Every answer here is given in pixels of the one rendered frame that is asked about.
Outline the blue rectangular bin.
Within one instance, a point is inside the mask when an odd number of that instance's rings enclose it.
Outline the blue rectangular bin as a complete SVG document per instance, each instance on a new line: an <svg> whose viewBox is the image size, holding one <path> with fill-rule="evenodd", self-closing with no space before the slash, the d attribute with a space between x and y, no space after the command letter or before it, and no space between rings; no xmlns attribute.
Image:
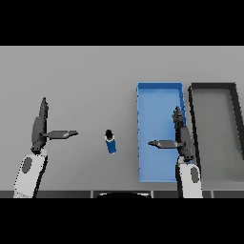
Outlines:
<svg viewBox="0 0 244 244"><path fill-rule="evenodd" d="M175 140L173 111L179 107L187 122L181 82L138 82L137 149L140 183L174 183L177 149L157 149L154 140Z"/></svg>

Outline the dark grey rectangular bin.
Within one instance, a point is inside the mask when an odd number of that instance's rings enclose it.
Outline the dark grey rectangular bin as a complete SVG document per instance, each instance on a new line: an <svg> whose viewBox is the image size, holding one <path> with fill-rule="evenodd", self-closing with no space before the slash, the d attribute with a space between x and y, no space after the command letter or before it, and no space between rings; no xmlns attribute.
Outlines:
<svg viewBox="0 0 244 244"><path fill-rule="evenodd" d="M196 162L205 182L244 182L244 123L235 83L188 89Z"/></svg>

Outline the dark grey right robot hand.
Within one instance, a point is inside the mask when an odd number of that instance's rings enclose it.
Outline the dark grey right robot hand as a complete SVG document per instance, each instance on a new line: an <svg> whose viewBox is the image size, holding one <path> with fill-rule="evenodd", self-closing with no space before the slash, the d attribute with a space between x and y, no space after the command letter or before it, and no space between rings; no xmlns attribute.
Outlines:
<svg viewBox="0 0 244 244"><path fill-rule="evenodd" d="M179 107L175 107L172 118L175 140L153 140L149 141L148 144L155 146L157 149L177 149L178 154L183 157L183 160L190 162L194 159L193 141Z"/></svg>

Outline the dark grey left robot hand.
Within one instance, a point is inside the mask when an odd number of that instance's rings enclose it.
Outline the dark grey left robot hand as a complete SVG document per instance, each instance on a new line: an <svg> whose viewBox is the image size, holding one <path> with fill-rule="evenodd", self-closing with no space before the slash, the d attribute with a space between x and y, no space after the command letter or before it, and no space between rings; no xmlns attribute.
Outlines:
<svg viewBox="0 0 244 244"><path fill-rule="evenodd" d="M38 115L35 117L31 132L31 152L40 154L46 146L47 140L66 140L78 135L78 131L48 131L49 104L46 98L42 99Z"/></svg>

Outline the blue pipe with dark end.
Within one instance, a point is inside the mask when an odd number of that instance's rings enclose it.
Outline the blue pipe with dark end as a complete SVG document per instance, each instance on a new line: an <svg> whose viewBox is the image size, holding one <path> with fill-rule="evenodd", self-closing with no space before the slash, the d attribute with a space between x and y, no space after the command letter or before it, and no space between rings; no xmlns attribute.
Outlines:
<svg viewBox="0 0 244 244"><path fill-rule="evenodd" d="M112 133L111 130L106 130L105 142L106 142L106 145L108 148L108 152L110 154L115 154L116 153L115 138L114 138L114 134Z"/></svg>

